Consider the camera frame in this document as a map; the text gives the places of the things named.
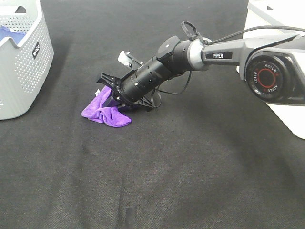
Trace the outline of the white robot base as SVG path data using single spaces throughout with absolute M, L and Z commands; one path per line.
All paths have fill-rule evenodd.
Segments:
M 305 137 L 305 12 L 303 0 L 251 0 L 247 5 L 243 38 L 291 41 L 255 51 L 244 69 L 250 90 L 297 137 Z

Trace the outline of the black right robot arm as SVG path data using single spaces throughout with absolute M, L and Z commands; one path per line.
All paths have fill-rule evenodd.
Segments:
M 122 63 L 130 71 L 124 77 L 101 73 L 99 82 L 111 90 L 102 106 L 152 109 L 148 92 L 185 72 L 205 71 L 211 65 L 238 66 L 240 78 L 266 103 L 303 106 L 304 58 L 305 39 L 295 33 L 218 43 L 173 36 L 146 63 L 125 54 Z

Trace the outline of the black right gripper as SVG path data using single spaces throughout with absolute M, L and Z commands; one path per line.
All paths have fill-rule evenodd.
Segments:
M 102 107 L 117 107 L 118 109 L 144 108 L 150 111 L 154 108 L 150 99 L 145 96 L 148 92 L 163 82 L 182 74 L 173 74 L 155 57 L 138 69 L 132 69 L 124 77 L 118 78 L 101 73 L 98 83 L 111 89 L 110 95 Z

